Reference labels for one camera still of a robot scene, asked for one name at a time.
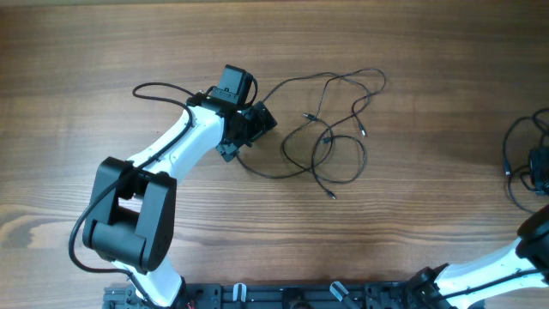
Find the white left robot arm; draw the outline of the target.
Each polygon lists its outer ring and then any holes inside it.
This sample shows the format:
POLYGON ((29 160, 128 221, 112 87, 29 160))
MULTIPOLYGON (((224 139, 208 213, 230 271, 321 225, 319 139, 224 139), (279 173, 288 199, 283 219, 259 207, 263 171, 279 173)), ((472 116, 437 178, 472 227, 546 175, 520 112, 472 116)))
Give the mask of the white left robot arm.
POLYGON ((108 157, 98 167, 89 205, 69 237, 112 263, 110 271, 130 280, 108 288, 105 308, 195 308, 201 288, 189 288, 167 257, 175 223, 177 186, 212 148, 225 161, 272 130, 276 122, 256 100, 257 81, 247 71, 226 65, 218 85, 191 94, 180 119, 156 142, 123 161, 108 157))

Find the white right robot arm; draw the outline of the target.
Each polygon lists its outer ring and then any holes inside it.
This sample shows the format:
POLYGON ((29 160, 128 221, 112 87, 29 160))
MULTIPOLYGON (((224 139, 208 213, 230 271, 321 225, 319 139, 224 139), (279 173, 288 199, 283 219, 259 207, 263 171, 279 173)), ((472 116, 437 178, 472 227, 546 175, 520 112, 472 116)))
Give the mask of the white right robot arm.
POLYGON ((517 238, 464 264, 425 268, 405 290, 420 308, 474 308, 481 301, 524 288, 548 287, 548 208, 534 212, 517 238))

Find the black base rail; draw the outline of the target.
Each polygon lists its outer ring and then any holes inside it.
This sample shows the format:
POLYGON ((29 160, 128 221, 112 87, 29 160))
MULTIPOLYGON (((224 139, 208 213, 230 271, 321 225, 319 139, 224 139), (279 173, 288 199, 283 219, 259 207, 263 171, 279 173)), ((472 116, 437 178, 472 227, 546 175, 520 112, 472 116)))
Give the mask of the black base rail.
POLYGON ((415 296, 404 282, 370 282, 363 285, 270 285, 237 283, 188 284, 170 305, 183 309, 292 309, 292 308, 428 308, 425 298, 415 296))

